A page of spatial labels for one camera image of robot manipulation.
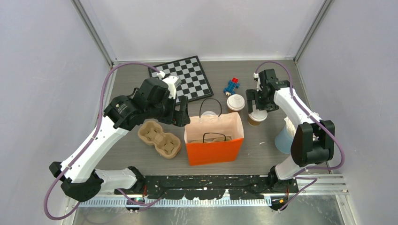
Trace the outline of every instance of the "white cup lid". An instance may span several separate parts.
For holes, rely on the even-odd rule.
[[[268,113],[266,110],[258,110],[256,109],[256,105],[253,104],[253,112],[249,114],[249,117],[256,121],[256,122],[262,122],[264,121],[268,116]]]
[[[238,94],[231,95],[227,99],[227,106],[233,111],[240,111],[245,106],[245,99]]]
[[[215,112],[213,111],[206,111],[204,113],[202,113],[202,116],[216,116],[217,114],[215,114]]]

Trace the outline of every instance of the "chessboard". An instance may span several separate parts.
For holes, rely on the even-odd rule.
[[[181,79],[181,85],[177,88],[177,105],[180,104],[181,96],[187,96],[189,102],[213,96],[213,91],[197,56],[160,64],[155,67],[158,70],[162,70],[165,73],[165,77],[178,76]],[[151,77],[157,77],[154,70],[150,68],[148,70]]]

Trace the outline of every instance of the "tabletop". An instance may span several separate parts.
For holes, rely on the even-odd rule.
[[[306,102],[299,75],[292,60],[281,60],[290,70],[293,85],[298,96]],[[240,87],[235,89],[237,94],[245,99],[246,89],[255,89],[256,82],[253,73],[261,61],[205,61],[201,62],[207,79],[214,92],[213,98],[222,104],[222,111],[227,112],[227,96],[223,89],[233,77],[239,79]],[[260,71],[274,68],[279,80],[288,80],[287,73],[279,65],[265,64]],[[144,79],[149,77],[147,68],[128,65],[117,71],[111,99],[119,95],[128,95],[135,87],[140,87]],[[199,115],[202,100],[188,103],[190,116]],[[206,101],[202,111],[219,112],[220,107],[215,101]],[[184,144],[184,128],[161,124],[164,132],[171,132],[182,141],[180,152],[172,159],[166,159],[156,152],[153,146],[146,145],[138,137],[139,127],[135,127],[103,157],[97,168],[104,170],[119,170],[128,166],[135,166],[144,175],[213,175],[213,174],[267,174],[270,168],[284,161],[289,155],[280,152],[275,144],[275,137],[285,125],[286,114],[281,110],[270,112],[265,121],[259,126],[249,125],[247,106],[240,113],[243,123],[245,139],[240,152],[233,162],[210,165],[190,166]]]

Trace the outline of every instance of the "black bag handle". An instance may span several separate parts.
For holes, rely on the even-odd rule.
[[[203,103],[204,103],[206,100],[208,100],[208,99],[212,99],[212,100],[215,100],[215,101],[218,102],[218,104],[220,105],[220,114],[218,115],[218,117],[220,117],[221,114],[222,114],[221,103],[220,103],[217,99],[212,98],[212,97],[209,97],[209,98],[206,98],[205,100],[203,100],[202,104],[200,104],[200,108],[199,108],[199,118],[202,116],[202,106],[203,106]]]
[[[204,142],[205,142],[205,135],[207,135],[207,134],[216,134],[216,135],[222,135],[222,136],[224,136],[224,141],[227,141],[227,136],[225,136],[225,135],[223,135],[223,134],[220,134],[220,133],[213,133],[213,132],[208,132],[208,133],[204,133],[204,134],[203,134],[203,141],[202,141],[202,143],[204,143]]]

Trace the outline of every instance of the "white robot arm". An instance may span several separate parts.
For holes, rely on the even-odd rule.
[[[61,178],[64,193],[79,202],[94,197],[98,192],[117,188],[141,189],[143,177],[135,167],[117,171],[95,169],[110,148],[145,119],[158,119],[162,123],[183,127],[190,122],[187,97],[181,98],[180,110],[176,111],[176,88],[181,80],[176,76],[145,79],[131,96],[115,97],[104,110],[100,130],[91,145]],[[71,160],[93,137],[94,131],[80,147],[63,162],[53,162],[50,171],[57,177],[68,167]]]
[[[252,101],[255,101],[258,110],[271,112],[281,108],[296,128],[291,145],[291,155],[282,163],[271,168],[268,173],[270,183],[290,180],[303,168],[331,160],[333,158],[333,140],[298,106],[293,100],[292,93],[300,105],[332,134],[335,130],[334,124],[330,120],[323,121],[314,114],[297,96],[294,89],[291,93],[289,81],[279,81],[273,69],[254,74],[254,79],[257,82],[256,89],[246,90],[248,112],[253,111]]]

